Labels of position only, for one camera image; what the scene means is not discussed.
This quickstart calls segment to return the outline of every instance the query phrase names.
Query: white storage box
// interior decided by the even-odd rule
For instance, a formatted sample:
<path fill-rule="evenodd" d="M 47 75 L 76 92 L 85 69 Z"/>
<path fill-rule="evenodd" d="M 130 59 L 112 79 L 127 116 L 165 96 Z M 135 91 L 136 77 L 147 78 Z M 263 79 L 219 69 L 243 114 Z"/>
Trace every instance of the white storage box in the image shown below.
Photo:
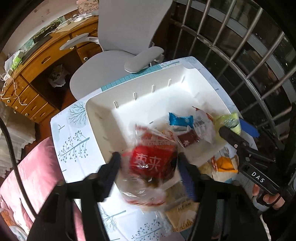
<path fill-rule="evenodd" d="M 198 107 L 212 116 L 229 114 L 226 105 L 197 69 L 182 64 L 155 71 L 112 87 L 86 103 L 86 113 L 105 162 L 112 152 L 124 151 L 131 141 L 132 126 L 162 123 L 168 113 L 194 114 Z M 185 154 L 190 163 L 201 166 L 221 150 L 226 141 L 218 135 L 210 144 L 201 140 Z"/>

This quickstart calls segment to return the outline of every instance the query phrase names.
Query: white mouse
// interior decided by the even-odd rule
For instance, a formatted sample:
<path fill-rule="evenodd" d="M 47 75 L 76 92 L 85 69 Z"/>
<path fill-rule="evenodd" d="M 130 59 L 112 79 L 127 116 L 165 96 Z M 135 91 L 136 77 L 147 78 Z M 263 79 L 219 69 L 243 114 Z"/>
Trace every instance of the white mouse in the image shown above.
<path fill-rule="evenodd" d="M 77 19 L 75 19 L 74 22 L 80 22 L 82 20 L 84 20 L 84 17 L 83 16 L 80 16 Z"/>

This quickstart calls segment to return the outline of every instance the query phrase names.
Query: desk drawer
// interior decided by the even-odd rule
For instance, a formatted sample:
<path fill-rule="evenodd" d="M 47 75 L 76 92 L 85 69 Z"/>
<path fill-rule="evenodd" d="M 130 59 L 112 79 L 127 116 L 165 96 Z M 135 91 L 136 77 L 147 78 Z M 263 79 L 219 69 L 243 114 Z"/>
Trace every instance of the desk drawer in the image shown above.
<path fill-rule="evenodd" d="M 27 67 L 23 69 L 21 72 L 22 76 L 30 83 L 47 67 L 63 57 L 65 54 L 69 53 L 71 49 L 59 49 L 68 40 L 70 40 L 69 35 L 60 39 L 49 48 L 41 52 Z"/>
<path fill-rule="evenodd" d="M 78 55 L 83 63 L 85 63 L 92 56 L 101 53 L 102 49 L 100 45 L 95 43 L 86 44 L 79 49 L 77 49 Z"/>
<path fill-rule="evenodd" d="M 35 99 L 33 99 L 33 100 L 31 101 L 31 103 L 28 104 L 28 105 L 26 106 L 26 108 L 22 111 L 22 114 L 23 114 L 24 116 L 27 116 L 28 118 L 31 118 L 31 117 L 33 117 L 33 115 L 35 115 L 35 113 L 36 113 L 37 111 L 39 111 L 39 110 L 42 108 L 42 106 L 44 106 L 45 104 L 46 104 L 46 100 L 43 99 L 40 95 L 37 95 L 37 96 L 35 97 Z"/>
<path fill-rule="evenodd" d="M 40 123 L 43 121 L 51 112 L 54 111 L 54 107 L 52 107 L 49 103 L 46 103 L 32 118 L 31 120 Z"/>
<path fill-rule="evenodd" d="M 37 96 L 38 94 L 28 86 L 20 95 L 20 102 L 25 104 L 30 104 L 30 102 Z M 27 105 L 21 105 L 18 100 L 16 100 L 12 108 L 14 108 L 17 112 L 21 113 Z"/>
<path fill-rule="evenodd" d="M 16 83 L 16 90 L 14 89 L 13 82 L 10 83 L 8 88 L 6 87 L 5 94 L 3 96 L 4 103 L 6 103 L 8 106 L 12 106 L 12 104 L 17 100 L 17 99 L 5 99 L 5 98 L 16 98 L 17 96 L 15 95 L 15 92 L 17 95 L 20 95 L 23 90 L 28 86 L 28 83 L 19 75 L 15 78 L 15 83 Z"/>
<path fill-rule="evenodd" d="M 78 36 L 80 34 L 85 34 L 85 33 L 89 33 L 90 37 L 97 37 L 98 36 L 98 22 L 92 23 L 90 25 L 87 25 L 83 28 L 80 28 L 80 29 L 74 31 L 73 33 L 71 33 L 71 37 L 75 38 L 76 36 Z M 79 48 L 87 43 L 88 42 L 83 42 L 83 43 L 77 44 L 76 47 Z"/>

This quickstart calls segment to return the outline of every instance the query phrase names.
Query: human hand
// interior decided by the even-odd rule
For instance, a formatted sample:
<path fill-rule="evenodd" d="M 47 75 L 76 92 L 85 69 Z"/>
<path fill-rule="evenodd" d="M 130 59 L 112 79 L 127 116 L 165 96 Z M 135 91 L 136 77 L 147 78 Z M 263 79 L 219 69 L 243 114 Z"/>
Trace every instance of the human hand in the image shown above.
<path fill-rule="evenodd" d="M 253 186 L 253 190 L 252 190 L 252 194 L 253 196 L 257 196 L 259 194 L 260 191 L 260 187 L 256 184 L 254 184 Z M 263 197 L 263 201 L 266 202 L 267 204 L 271 204 L 273 203 L 275 200 L 277 200 L 277 198 L 279 197 L 279 194 L 276 194 L 274 196 L 270 196 L 269 194 L 264 195 Z M 278 210 L 280 207 L 282 207 L 285 203 L 285 200 L 281 197 L 275 205 L 273 205 L 272 207 L 275 210 Z"/>

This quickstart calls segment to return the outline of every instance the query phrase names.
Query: gray office chair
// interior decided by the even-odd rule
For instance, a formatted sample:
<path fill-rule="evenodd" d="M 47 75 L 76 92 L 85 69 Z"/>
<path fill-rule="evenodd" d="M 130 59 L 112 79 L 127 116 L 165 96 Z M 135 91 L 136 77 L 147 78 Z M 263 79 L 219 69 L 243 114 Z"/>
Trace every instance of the gray office chair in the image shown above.
<path fill-rule="evenodd" d="M 152 38 L 172 0 L 100 0 L 98 38 L 81 34 L 60 47 L 81 42 L 100 44 L 103 52 L 85 62 L 72 76 L 70 89 L 79 100 L 94 90 L 151 62 L 163 60 L 163 49 L 151 47 Z"/>

